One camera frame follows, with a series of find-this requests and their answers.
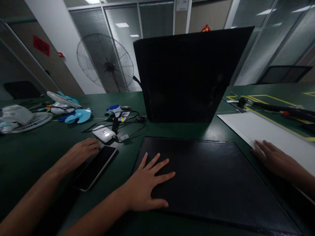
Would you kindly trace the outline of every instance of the black chair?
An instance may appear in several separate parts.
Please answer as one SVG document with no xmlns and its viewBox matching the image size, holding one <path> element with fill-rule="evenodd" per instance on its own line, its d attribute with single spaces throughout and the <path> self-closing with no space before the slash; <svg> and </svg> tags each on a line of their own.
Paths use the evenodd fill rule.
<svg viewBox="0 0 315 236">
<path fill-rule="evenodd" d="M 41 95 L 38 89 L 30 81 L 4 83 L 3 87 L 13 99 L 37 98 Z"/>
<path fill-rule="evenodd" d="M 297 83 L 312 66 L 269 66 L 255 84 Z"/>
</svg>

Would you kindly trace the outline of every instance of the hand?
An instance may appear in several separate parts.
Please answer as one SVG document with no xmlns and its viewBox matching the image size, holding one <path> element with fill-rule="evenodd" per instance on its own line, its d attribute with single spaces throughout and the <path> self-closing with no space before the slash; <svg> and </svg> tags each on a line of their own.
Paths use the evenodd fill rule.
<svg viewBox="0 0 315 236">
<path fill-rule="evenodd" d="M 274 174 L 291 182 L 294 182 L 296 178 L 308 174 L 296 160 L 275 147 L 272 143 L 268 143 L 266 140 L 260 143 L 255 140 L 255 145 L 258 146 L 264 154 L 258 149 L 252 149 L 252 152 Z"/>
<path fill-rule="evenodd" d="M 89 157 L 96 155 L 98 151 L 98 141 L 93 138 L 86 139 L 75 144 L 56 162 L 56 164 L 51 169 L 65 176 L 78 168 Z"/>
<path fill-rule="evenodd" d="M 142 162 L 136 172 L 128 179 L 128 181 L 120 187 L 123 195 L 128 198 L 128 210 L 145 211 L 156 208 L 168 207 L 168 202 L 164 199 L 151 198 L 152 189 L 175 176 L 175 172 L 169 174 L 154 176 L 169 159 L 166 159 L 153 167 L 160 157 L 158 153 L 150 163 L 145 166 L 148 153 L 144 155 Z"/>
</svg>

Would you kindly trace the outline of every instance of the white power bank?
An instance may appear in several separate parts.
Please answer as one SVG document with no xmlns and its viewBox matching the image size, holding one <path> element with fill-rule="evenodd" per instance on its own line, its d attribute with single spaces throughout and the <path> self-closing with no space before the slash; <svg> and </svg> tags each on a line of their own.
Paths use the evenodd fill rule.
<svg viewBox="0 0 315 236">
<path fill-rule="evenodd" d="M 105 127 L 104 125 L 97 126 L 93 129 L 92 133 L 102 140 L 104 143 L 110 141 L 114 136 L 116 136 L 115 132 Z"/>
</svg>

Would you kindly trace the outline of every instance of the white fan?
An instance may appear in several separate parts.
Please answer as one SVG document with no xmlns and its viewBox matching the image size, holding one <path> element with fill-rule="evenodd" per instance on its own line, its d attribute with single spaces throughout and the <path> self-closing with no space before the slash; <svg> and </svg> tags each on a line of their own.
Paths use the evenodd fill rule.
<svg viewBox="0 0 315 236">
<path fill-rule="evenodd" d="M 63 93 L 59 92 L 61 95 L 47 91 L 47 95 L 51 97 L 55 103 L 52 104 L 51 112 L 55 114 L 65 114 L 72 113 L 76 108 L 81 108 L 79 102 L 71 97 L 65 96 Z"/>
<path fill-rule="evenodd" d="M 53 118 L 48 112 L 32 113 L 20 105 L 10 105 L 2 109 L 2 133 L 21 133 L 47 123 Z"/>
</svg>

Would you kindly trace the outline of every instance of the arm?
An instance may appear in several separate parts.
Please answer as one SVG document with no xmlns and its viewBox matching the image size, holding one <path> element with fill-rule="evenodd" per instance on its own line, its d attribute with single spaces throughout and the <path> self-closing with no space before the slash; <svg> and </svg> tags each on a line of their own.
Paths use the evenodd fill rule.
<svg viewBox="0 0 315 236">
<path fill-rule="evenodd" d="M 74 145 L 44 173 L 0 224 L 0 235 L 30 235 L 50 206 L 60 181 L 98 152 L 98 141 L 87 139 Z"/>
<path fill-rule="evenodd" d="M 315 200 L 315 177 L 272 143 L 255 141 L 253 153 L 274 174 L 293 183 Z"/>
<path fill-rule="evenodd" d="M 166 159 L 153 167 L 160 157 L 158 153 L 145 166 L 148 153 L 145 154 L 138 170 L 120 188 L 83 216 L 66 230 L 64 235 L 103 235 L 125 212 L 129 210 L 145 211 L 168 207 L 164 199 L 152 199 L 152 189 L 175 176 L 175 172 L 154 176 L 169 160 Z"/>
</svg>

